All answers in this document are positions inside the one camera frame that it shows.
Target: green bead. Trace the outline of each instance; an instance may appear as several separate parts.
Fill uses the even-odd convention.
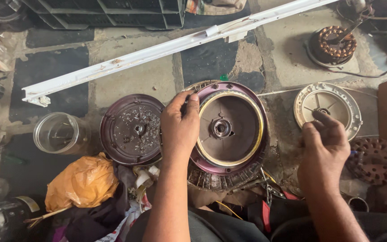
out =
[[[226,74],[221,75],[220,80],[223,80],[223,81],[228,80],[228,75]]]

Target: right hand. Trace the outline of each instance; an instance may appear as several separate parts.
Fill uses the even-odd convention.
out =
[[[303,125],[304,158],[298,168],[298,181],[304,194],[340,194],[340,175],[350,155],[346,130],[329,115],[314,111],[313,121]]]
[[[181,107],[186,98],[186,113]],[[164,160],[175,158],[187,164],[200,134],[200,101],[194,91],[177,94],[161,114],[161,131]]]

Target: black trousers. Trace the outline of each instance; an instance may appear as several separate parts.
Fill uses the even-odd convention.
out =
[[[370,241],[387,242],[387,214],[354,214]],[[146,211],[137,219],[126,237],[126,242],[142,240],[149,215],[150,211]],[[274,199],[270,211],[271,234],[266,235],[254,223],[196,208],[189,208],[188,221],[192,242],[319,241],[304,201]]]

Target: yellow wire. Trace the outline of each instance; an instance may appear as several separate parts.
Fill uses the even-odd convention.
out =
[[[219,201],[216,201],[217,203],[219,203],[219,204],[221,204],[221,205],[223,205],[223,206],[225,206],[227,209],[229,209],[229,211],[231,211],[235,216],[237,216],[239,219],[241,219],[241,220],[243,220],[240,216],[238,216],[236,213],[234,213],[234,211],[232,211],[228,206],[226,206],[225,204],[223,204],[223,203],[221,203],[221,202],[219,202]]]
[[[277,184],[277,182],[276,182],[270,175],[268,175],[268,173],[266,173],[265,171],[263,171],[263,172],[264,172],[264,174],[265,174],[267,177],[269,177],[269,178],[271,179],[272,182],[274,182],[275,184]]]

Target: black plastic crate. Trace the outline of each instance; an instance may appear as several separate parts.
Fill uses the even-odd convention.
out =
[[[91,26],[110,26],[110,19],[106,14],[79,14],[79,13],[60,13],[54,14],[57,19],[63,20],[67,25],[91,25]]]
[[[51,14],[38,14],[43,21],[54,29],[65,29],[65,27]]]
[[[144,26],[177,29],[183,26],[184,0],[23,0],[52,28]]]

